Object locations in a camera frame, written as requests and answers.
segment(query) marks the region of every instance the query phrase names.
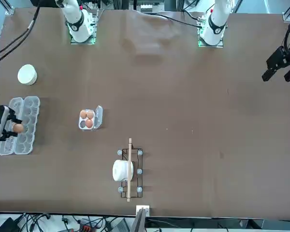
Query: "egg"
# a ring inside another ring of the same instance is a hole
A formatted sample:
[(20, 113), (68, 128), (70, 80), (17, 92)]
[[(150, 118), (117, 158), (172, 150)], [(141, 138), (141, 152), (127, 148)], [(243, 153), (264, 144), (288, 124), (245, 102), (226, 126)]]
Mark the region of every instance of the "egg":
[(12, 130), (16, 133), (21, 133), (24, 131), (24, 126), (22, 124), (15, 124)]
[(92, 119), (92, 118), (93, 118), (93, 112), (92, 112), (92, 111), (89, 111), (89, 112), (87, 113), (87, 117), (88, 117), (89, 119)]
[(93, 125), (92, 120), (87, 119), (86, 122), (85, 122), (85, 125), (86, 125), (88, 128), (92, 128), (92, 125)]
[(85, 119), (87, 117), (87, 112), (85, 110), (82, 110), (79, 115), (81, 116), (82, 119)]

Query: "wooden skewer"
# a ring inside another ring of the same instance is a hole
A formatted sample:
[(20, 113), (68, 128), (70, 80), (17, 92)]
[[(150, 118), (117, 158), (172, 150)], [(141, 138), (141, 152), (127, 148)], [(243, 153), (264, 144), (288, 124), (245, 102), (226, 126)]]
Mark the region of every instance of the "wooden skewer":
[(128, 191), (127, 191), (127, 202), (130, 202), (131, 193), (131, 150), (132, 150), (132, 139), (129, 139), (129, 154), (128, 154)]

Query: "small egg carton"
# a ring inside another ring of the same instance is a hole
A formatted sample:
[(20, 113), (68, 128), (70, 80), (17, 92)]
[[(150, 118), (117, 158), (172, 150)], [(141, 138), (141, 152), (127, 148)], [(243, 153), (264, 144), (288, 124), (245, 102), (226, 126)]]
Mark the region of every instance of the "small egg carton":
[(79, 119), (78, 119), (78, 127), (79, 129), (83, 130), (83, 131), (92, 131), (92, 130), (96, 130), (98, 129), (101, 124), (102, 124), (102, 116), (103, 116), (103, 108), (102, 106), (98, 105), (98, 107), (96, 108), (96, 110), (89, 110), (89, 109), (84, 109), (84, 111), (86, 111), (86, 113), (88, 114), (88, 112), (93, 112), (93, 118), (91, 119), (93, 121), (92, 127), (89, 128), (86, 126), (85, 122), (86, 120), (90, 120), (88, 117), (86, 117), (85, 119), (82, 119), (81, 116), (79, 115)]
[[(24, 131), (19, 133), (17, 137), (10, 137), (6, 141), (0, 142), (0, 155), (29, 154), (33, 150), (40, 99), (37, 96), (28, 96), (25, 99), (13, 98), (9, 107), (15, 110), (16, 117), (22, 120)], [(8, 121), (5, 128), (12, 131), (13, 125), (13, 122)]]

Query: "white bracket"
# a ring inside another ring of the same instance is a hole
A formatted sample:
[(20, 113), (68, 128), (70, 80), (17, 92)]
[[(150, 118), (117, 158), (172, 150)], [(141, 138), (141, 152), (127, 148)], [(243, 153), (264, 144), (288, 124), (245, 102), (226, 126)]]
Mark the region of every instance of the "white bracket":
[(137, 205), (135, 215), (137, 215), (140, 209), (146, 209), (146, 217), (149, 217), (149, 205)]

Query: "paper towel roll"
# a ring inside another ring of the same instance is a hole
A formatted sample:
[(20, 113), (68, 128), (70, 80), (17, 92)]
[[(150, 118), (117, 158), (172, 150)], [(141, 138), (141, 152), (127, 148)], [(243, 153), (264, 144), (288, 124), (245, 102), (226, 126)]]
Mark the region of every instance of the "paper towel roll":
[[(133, 163), (131, 162), (131, 180), (133, 177)], [(113, 179), (115, 181), (128, 180), (128, 161), (116, 160), (113, 165)]]

